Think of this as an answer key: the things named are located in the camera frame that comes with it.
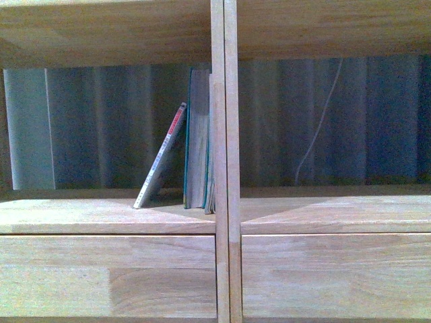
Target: vertical wooden divider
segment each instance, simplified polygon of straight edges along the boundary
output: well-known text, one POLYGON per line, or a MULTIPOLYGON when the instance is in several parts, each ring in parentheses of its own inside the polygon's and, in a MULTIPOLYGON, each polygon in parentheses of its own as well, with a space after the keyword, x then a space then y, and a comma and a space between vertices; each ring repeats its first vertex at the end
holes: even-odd
POLYGON ((0 69, 0 192, 12 189, 11 156, 7 132, 5 80, 0 69))
POLYGON ((231 323, 242 322, 237 33, 236 0, 224 0, 224 59, 226 68, 226 151, 228 158, 229 278, 231 323))
POLYGON ((226 166, 226 87, 224 64, 224 4, 211 0, 211 63, 210 91, 214 104, 215 123, 215 254, 217 265, 218 322, 230 322, 228 185, 226 166))

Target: light wood surface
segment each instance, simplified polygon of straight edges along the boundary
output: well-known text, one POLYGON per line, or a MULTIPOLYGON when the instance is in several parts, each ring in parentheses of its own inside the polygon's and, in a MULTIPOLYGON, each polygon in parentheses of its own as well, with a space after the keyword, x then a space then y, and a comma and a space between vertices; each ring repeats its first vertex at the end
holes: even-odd
POLYGON ((224 60, 224 3, 211 0, 211 57, 212 76, 210 91, 214 104, 215 125, 215 215, 217 254, 217 302, 219 323, 230 323, 229 307, 229 231, 226 177, 226 93, 224 60))
POLYGON ((224 0, 226 151, 228 160, 230 321, 242 323, 238 41, 236 0, 224 0))
POLYGON ((5 82, 3 70, 0 69, 0 192, 10 189, 12 189, 12 173, 7 132, 5 82))
POLYGON ((0 67, 211 60, 207 0, 0 1, 0 67))
POLYGON ((134 209, 135 190, 62 190, 10 193, 18 198, 0 203, 0 234, 214 234, 214 215, 182 204, 134 209), (75 197, 50 199, 49 197, 75 197))
POLYGON ((217 323, 216 318, 0 318, 1 323, 217 323))
POLYGON ((216 317, 213 236, 3 236, 0 246, 0 316, 216 317))
POLYGON ((244 323, 430 323, 423 319, 390 318, 245 318, 244 323))
MULTIPOLYGON (((330 193, 361 193, 361 188, 334 188, 330 193)), ((365 193, 373 193, 364 188, 365 193)), ((291 188, 256 190, 254 196, 295 196, 291 188)), ((375 195, 264 197, 241 199, 243 234, 311 234, 431 231, 429 186, 376 187, 375 195), (385 195, 407 193, 407 195, 385 195)))
POLYGON ((246 318, 431 319, 431 234, 243 236, 242 255, 246 318))
POLYGON ((240 59, 361 57, 431 52, 431 2, 241 0, 240 59))

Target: gray curtain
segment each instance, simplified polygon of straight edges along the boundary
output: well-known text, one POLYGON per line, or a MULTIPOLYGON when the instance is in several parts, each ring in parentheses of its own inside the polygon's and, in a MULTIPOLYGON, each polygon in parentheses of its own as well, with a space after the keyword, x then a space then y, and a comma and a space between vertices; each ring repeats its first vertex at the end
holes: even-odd
MULTIPOLYGON (((338 61, 240 63, 243 186, 293 184, 338 61)), ((140 187, 187 99, 189 68, 6 70, 13 187, 140 187)), ((300 183, 429 182, 430 127, 430 57, 345 59, 300 183)), ((168 186, 182 186, 183 159, 168 186)))

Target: book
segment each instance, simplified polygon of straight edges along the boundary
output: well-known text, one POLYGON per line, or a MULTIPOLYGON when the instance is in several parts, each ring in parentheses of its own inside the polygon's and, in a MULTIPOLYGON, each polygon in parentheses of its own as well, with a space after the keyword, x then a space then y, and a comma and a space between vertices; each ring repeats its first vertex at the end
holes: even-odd
POLYGON ((209 182, 209 71, 192 69, 186 128, 184 204, 205 208, 209 182))
POLYGON ((207 192, 205 197, 205 214, 212 214, 216 211, 216 192, 214 178, 214 143, 215 143, 215 122, 214 122, 214 102, 213 102, 213 78, 209 74, 209 124, 208 124, 208 155, 207 155, 207 192))
POLYGON ((135 204, 133 205, 135 209, 140 209, 145 206, 162 187, 164 175, 172 163, 171 158, 175 158, 175 156, 172 155, 173 147, 180 137, 179 135, 184 124, 186 111, 187 105, 183 102, 175 114, 174 120, 168 129, 168 133, 163 140, 163 144, 136 198, 135 204))

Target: white cable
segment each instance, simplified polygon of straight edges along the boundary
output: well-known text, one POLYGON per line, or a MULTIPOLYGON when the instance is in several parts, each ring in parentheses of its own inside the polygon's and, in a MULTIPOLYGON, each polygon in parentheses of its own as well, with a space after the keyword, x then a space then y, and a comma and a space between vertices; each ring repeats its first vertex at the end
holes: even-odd
POLYGON ((340 60, 339 60, 339 64, 338 64, 337 74, 335 75, 334 82, 332 83, 331 91, 329 91, 328 98, 326 99, 325 106, 323 107, 321 120, 319 122, 319 125, 317 126, 316 133, 314 134, 314 137, 312 138, 311 144, 308 147, 307 152, 305 153, 304 157, 301 159, 301 162, 299 163, 298 168, 296 169, 296 173, 295 173, 295 186, 298 185, 299 171, 301 170, 302 164, 307 159, 308 154, 310 153, 310 151, 312 149, 312 146, 314 145, 314 142, 316 141, 316 138, 319 135, 319 132, 321 130, 321 127, 322 127, 322 124, 323 124, 323 119, 325 119, 326 110, 328 109, 329 100, 331 99, 332 92, 334 91, 335 86, 337 85, 337 81, 338 81, 338 77, 339 77, 339 73, 341 71, 341 66, 342 65, 343 65, 343 58, 341 57, 340 60))

